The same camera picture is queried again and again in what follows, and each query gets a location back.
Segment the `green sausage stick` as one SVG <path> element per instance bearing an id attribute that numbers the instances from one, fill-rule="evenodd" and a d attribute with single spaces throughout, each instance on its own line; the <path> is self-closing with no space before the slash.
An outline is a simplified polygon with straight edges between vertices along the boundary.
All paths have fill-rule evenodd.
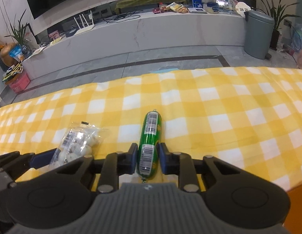
<path id="1" fill-rule="evenodd" d="M 137 173 L 142 183 L 152 179 L 157 171 L 161 131 L 161 115 L 154 109 L 145 115 L 138 147 Z"/>

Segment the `clear bag white candies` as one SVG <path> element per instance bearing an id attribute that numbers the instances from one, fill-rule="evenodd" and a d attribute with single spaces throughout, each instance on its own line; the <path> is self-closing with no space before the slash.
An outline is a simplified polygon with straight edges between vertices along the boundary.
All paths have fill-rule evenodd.
<path id="1" fill-rule="evenodd" d="M 48 170 L 54 170 L 80 157 L 95 157 L 108 135 L 108 129 L 85 121 L 71 123 L 51 158 Z"/>

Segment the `pink storage basket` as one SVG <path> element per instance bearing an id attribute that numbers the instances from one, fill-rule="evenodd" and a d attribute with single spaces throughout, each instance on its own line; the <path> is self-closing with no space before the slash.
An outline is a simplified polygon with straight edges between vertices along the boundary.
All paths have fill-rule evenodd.
<path id="1" fill-rule="evenodd" d="M 22 72 L 21 74 L 17 74 L 9 83 L 9 87 L 13 90 L 13 92 L 20 93 L 25 90 L 29 85 L 31 80 L 29 79 L 26 72 Z"/>

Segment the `yellow checkered tablecloth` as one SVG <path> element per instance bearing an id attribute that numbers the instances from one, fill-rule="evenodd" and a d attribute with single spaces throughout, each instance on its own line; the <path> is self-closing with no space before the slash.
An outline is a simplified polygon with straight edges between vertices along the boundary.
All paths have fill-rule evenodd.
<path id="1" fill-rule="evenodd" d="M 161 140 L 213 155 L 285 190 L 302 183 L 302 70 L 211 68 L 90 83 L 0 108 L 0 155 L 57 147 L 73 123 L 103 128 L 97 157 L 139 142 L 147 112 Z"/>

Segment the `left potted grass plant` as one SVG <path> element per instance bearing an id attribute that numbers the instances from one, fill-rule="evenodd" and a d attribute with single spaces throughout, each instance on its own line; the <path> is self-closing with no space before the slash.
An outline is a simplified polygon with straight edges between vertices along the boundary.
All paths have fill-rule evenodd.
<path id="1" fill-rule="evenodd" d="M 21 47 L 21 51 L 24 54 L 26 58 L 28 58 L 31 55 L 31 49 L 26 44 L 25 40 L 25 34 L 27 31 L 27 28 L 29 26 L 29 23 L 22 23 L 23 16 L 25 15 L 26 10 L 22 13 L 20 19 L 18 19 L 18 24 L 15 24 L 15 20 L 13 22 L 13 25 L 10 24 L 10 28 L 12 30 L 12 34 L 8 35 L 12 37 L 14 40 L 17 41 L 18 45 Z"/>

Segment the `brown round vase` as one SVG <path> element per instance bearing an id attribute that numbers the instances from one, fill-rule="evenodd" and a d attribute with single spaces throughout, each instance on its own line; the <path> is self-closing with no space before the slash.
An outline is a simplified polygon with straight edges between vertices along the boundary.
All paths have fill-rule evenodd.
<path id="1" fill-rule="evenodd" d="M 11 57 L 9 55 L 9 52 L 16 46 L 15 43 L 9 43 L 5 46 L 3 46 L 3 48 L 1 49 L 1 52 L 0 52 L 0 57 L 1 57 L 1 60 L 3 61 L 3 63 L 8 66 L 8 67 L 11 67 L 13 65 L 17 65 L 18 64 L 18 61 L 15 60 L 13 57 Z"/>

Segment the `white marble tv console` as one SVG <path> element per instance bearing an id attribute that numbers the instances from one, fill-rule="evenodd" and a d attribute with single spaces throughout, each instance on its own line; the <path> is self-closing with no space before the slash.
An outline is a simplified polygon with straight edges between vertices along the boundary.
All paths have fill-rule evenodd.
<path id="1" fill-rule="evenodd" d="M 63 38 L 24 60 L 30 79 L 119 54 L 194 45 L 242 46 L 246 22 L 236 14 L 141 13 L 137 19 L 101 22 L 92 30 Z"/>

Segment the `orange cardboard box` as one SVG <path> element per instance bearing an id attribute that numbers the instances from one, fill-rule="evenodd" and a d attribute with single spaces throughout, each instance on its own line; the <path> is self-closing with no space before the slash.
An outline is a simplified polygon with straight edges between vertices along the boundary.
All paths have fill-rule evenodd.
<path id="1" fill-rule="evenodd" d="M 284 222 L 284 227 L 290 233 L 302 234 L 302 184 L 288 192 L 291 207 Z"/>

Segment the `white wifi router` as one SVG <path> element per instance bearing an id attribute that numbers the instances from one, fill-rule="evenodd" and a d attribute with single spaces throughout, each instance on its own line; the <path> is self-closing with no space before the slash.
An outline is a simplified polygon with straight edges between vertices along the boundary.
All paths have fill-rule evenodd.
<path id="1" fill-rule="evenodd" d="M 79 21 L 76 17 L 74 17 L 74 21 L 77 25 L 77 31 L 75 32 L 75 35 L 90 31 L 95 27 L 92 11 L 90 11 L 90 14 L 88 15 L 90 21 L 86 19 L 84 14 L 79 14 L 78 16 Z"/>

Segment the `snack packets on console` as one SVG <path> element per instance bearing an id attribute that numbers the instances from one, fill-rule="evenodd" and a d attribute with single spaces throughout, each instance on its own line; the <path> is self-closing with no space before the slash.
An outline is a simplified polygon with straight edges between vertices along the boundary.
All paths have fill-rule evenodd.
<path id="1" fill-rule="evenodd" d="M 185 14 L 189 12 L 189 9 L 183 4 L 172 2 L 169 5 L 160 3 L 159 7 L 152 10 L 154 14 L 166 13 L 166 12 L 175 12 Z"/>

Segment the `grey trash bin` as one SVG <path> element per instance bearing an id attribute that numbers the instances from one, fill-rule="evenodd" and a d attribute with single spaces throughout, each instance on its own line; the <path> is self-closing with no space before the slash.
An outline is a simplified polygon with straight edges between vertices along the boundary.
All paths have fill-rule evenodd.
<path id="1" fill-rule="evenodd" d="M 264 13 L 249 10 L 244 12 L 246 20 L 246 36 L 244 51 L 252 57 L 270 60 L 268 53 L 271 43 L 274 19 Z"/>

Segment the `blue water jug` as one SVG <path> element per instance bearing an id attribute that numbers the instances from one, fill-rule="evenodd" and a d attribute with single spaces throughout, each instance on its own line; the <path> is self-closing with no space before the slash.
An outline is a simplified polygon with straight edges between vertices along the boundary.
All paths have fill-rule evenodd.
<path id="1" fill-rule="evenodd" d="M 294 27 L 291 46 L 295 52 L 302 50 L 302 24 Z"/>

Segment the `tall leafy potted plant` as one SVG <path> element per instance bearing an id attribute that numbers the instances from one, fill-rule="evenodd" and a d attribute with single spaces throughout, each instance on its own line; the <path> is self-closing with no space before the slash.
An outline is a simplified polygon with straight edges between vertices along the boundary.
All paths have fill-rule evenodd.
<path id="1" fill-rule="evenodd" d="M 283 0 L 279 0 L 277 3 L 275 3 L 274 0 L 271 0 L 270 2 L 268 0 L 260 1 L 264 5 L 264 13 L 274 19 L 270 48 L 277 50 L 277 44 L 281 35 L 279 31 L 280 24 L 287 18 L 300 18 L 300 16 L 296 14 L 287 14 L 286 10 L 288 9 L 288 7 L 298 5 L 299 2 L 292 4 L 283 4 Z"/>

